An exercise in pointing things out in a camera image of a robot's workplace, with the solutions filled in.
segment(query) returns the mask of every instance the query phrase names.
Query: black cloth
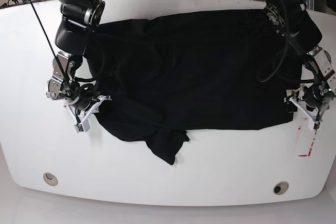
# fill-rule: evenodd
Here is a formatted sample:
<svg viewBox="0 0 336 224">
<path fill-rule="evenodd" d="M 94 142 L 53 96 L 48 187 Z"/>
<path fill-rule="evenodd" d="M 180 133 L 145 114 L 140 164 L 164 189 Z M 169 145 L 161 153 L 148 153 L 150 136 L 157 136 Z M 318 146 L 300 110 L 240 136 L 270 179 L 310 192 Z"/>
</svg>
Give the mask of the black cloth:
<svg viewBox="0 0 336 224">
<path fill-rule="evenodd" d="M 85 57 L 95 75 L 105 56 L 99 90 L 113 99 L 100 106 L 99 123 L 123 141 L 145 141 L 171 165 L 189 141 L 186 130 L 259 130 L 292 120 L 284 97 L 297 85 L 278 76 L 256 81 L 285 43 L 263 10 L 124 20 L 100 25 L 92 41 Z M 290 54 L 281 72 L 300 79 L 301 67 Z"/>
</svg>

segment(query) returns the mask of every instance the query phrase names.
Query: white table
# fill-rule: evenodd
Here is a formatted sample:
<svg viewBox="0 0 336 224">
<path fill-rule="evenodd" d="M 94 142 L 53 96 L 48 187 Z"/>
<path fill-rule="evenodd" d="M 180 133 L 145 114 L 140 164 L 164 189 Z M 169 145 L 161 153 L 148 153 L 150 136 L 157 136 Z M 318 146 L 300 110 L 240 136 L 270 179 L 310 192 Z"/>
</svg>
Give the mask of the white table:
<svg viewBox="0 0 336 224">
<path fill-rule="evenodd" d="M 245 0 L 105 1 L 102 23 L 263 7 Z M 60 3 L 35 6 L 53 40 Z M 323 33 L 320 45 L 336 63 L 336 17 L 315 12 L 311 16 Z M 11 176 L 22 187 L 133 204 L 223 206 L 310 198 L 326 182 L 336 154 L 334 107 L 325 114 L 309 157 L 298 156 L 308 153 L 312 136 L 301 130 L 297 139 L 302 124 L 302 114 L 297 113 L 293 122 L 260 131 L 190 131 L 191 141 L 183 144 L 177 164 L 170 166 L 144 142 L 126 143 L 113 137 L 94 116 L 87 134 L 76 133 L 62 102 L 45 96 L 53 57 L 30 6 L 1 10 L 0 27 L 0 142 Z M 78 73 L 89 75 L 85 67 Z M 57 186 L 44 182 L 46 172 L 58 178 Z M 282 181 L 289 183 L 289 189 L 275 195 L 273 187 Z"/>
</svg>

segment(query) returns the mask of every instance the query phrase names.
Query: white floor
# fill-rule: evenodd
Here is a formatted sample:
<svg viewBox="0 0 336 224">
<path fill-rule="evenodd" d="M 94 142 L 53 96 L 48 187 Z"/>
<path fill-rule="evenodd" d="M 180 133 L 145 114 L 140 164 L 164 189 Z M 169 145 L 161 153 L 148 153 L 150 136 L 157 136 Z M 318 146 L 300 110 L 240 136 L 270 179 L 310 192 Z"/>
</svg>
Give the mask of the white floor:
<svg viewBox="0 0 336 224">
<path fill-rule="evenodd" d="M 336 202 L 324 189 L 315 198 L 238 207 L 154 207 L 44 193 L 17 186 L 0 146 L 1 224 L 334 224 Z"/>
</svg>

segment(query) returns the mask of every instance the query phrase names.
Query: wrinkled fabric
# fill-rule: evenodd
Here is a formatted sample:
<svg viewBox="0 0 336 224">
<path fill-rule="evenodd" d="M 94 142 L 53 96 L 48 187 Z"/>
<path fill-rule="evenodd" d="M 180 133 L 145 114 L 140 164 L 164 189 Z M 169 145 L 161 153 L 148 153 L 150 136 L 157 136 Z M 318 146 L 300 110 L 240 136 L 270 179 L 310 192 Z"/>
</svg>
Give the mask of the wrinkled fabric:
<svg viewBox="0 0 336 224">
<path fill-rule="evenodd" d="M 281 54 L 285 41 L 275 30 L 261 9 L 100 25 L 85 54 L 93 76 L 105 55 L 99 90 L 113 101 L 100 106 L 99 123 L 120 140 L 145 141 L 172 165 L 189 141 L 186 130 L 260 130 L 292 121 L 284 97 L 297 84 L 256 80 Z M 300 79 L 301 68 L 290 52 L 280 72 Z"/>
</svg>

